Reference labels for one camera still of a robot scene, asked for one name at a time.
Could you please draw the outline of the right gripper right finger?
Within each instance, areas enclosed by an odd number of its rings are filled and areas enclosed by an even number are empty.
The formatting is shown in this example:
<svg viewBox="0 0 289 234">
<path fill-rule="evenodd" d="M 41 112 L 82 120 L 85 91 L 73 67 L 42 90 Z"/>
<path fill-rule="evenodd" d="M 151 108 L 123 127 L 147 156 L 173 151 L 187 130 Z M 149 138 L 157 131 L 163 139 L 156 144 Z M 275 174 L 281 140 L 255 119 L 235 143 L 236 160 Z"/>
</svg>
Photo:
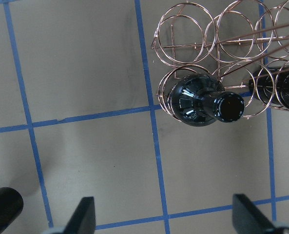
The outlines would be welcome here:
<svg viewBox="0 0 289 234">
<path fill-rule="evenodd" d="M 275 226 L 245 194 L 232 196 L 232 225 L 237 234 L 273 234 Z"/>
</svg>

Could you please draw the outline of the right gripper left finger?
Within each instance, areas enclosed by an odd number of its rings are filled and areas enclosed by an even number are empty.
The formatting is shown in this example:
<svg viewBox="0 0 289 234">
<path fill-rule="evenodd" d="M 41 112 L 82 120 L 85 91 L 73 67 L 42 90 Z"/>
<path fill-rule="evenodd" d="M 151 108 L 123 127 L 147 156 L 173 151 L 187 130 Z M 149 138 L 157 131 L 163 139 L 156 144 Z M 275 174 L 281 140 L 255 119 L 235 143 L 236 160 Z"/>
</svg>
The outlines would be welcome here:
<svg viewBox="0 0 289 234">
<path fill-rule="evenodd" d="M 67 223 L 64 234 L 94 234 L 96 212 L 94 197 L 83 197 Z"/>
</svg>

